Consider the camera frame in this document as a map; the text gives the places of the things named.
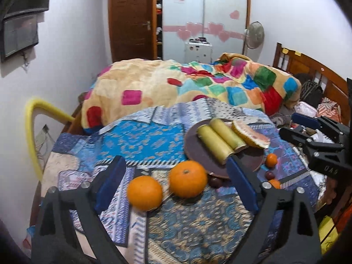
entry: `wooden headboard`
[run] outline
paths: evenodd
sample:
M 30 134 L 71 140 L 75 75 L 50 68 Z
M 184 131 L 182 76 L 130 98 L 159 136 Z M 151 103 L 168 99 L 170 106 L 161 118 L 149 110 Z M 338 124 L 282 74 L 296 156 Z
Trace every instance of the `wooden headboard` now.
M 273 67 L 291 73 L 307 73 L 321 85 L 324 96 L 341 106 L 342 123 L 349 124 L 351 118 L 348 103 L 347 82 L 330 68 L 305 54 L 283 48 L 277 43 Z

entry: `orange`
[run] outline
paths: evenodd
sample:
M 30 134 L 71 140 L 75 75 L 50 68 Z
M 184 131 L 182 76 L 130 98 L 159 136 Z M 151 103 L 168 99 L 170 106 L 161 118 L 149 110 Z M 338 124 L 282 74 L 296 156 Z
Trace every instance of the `orange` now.
M 266 157 L 265 165 L 269 168 L 274 168 L 277 164 L 277 156 L 275 154 L 269 154 Z
M 278 181 L 277 179 L 272 179 L 270 181 L 268 181 L 269 183 L 271 183 L 271 185 L 276 188 L 276 189 L 280 189 L 280 181 Z
M 185 161 L 171 169 L 169 181 L 171 193 L 182 198 L 191 198 L 203 192 L 208 176 L 201 164 Z
M 139 210 L 151 211 L 163 202 L 163 188 L 154 178 L 140 176 L 129 183 L 127 199 Z

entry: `grapefruit slice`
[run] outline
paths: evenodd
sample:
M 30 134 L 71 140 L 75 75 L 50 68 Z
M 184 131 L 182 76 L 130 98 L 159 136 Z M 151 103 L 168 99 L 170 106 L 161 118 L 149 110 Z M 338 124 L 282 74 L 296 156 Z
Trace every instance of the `grapefruit slice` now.
M 270 139 L 254 131 L 246 123 L 238 120 L 232 121 L 232 130 L 239 135 L 247 145 L 256 148 L 267 149 L 270 145 Z

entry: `pink heart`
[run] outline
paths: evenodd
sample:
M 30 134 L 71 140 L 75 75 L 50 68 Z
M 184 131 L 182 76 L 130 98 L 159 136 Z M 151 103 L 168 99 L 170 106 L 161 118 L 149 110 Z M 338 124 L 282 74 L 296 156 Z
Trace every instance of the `pink heart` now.
M 193 37 L 196 37 L 202 31 L 203 25 L 200 23 L 193 24 L 187 22 L 186 29 L 189 30 Z
M 178 30 L 177 35 L 181 40 L 185 41 L 191 37 L 191 32 L 188 30 Z
M 234 20 L 238 20 L 240 18 L 240 12 L 235 10 L 230 14 L 230 18 Z
M 219 39 L 222 42 L 227 41 L 230 38 L 230 34 L 228 33 L 228 31 L 222 31 L 221 33 L 219 33 Z
M 223 31 L 224 25 L 223 24 L 215 24 L 213 22 L 209 23 L 209 33 L 211 35 L 219 35 L 221 31 Z

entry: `silver bolt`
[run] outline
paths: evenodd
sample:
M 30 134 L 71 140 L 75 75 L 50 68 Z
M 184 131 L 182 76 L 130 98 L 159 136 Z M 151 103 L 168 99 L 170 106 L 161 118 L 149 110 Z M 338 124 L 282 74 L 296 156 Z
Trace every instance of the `silver bolt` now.
M 298 192 L 299 194 L 304 194 L 304 188 L 298 187 L 298 188 L 297 188 L 297 192 Z
M 81 188 L 86 189 L 90 187 L 90 182 L 89 181 L 85 181 L 83 183 L 81 183 Z
M 265 181 L 264 183 L 262 183 L 262 186 L 263 186 L 263 188 L 268 190 L 271 188 L 271 183 L 268 183 L 267 181 Z
M 52 193 L 54 193 L 56 190 L 57 190 L 57 187 L 50 187 L 50 188 L 48 189 L 48 193 L 52 194 Z

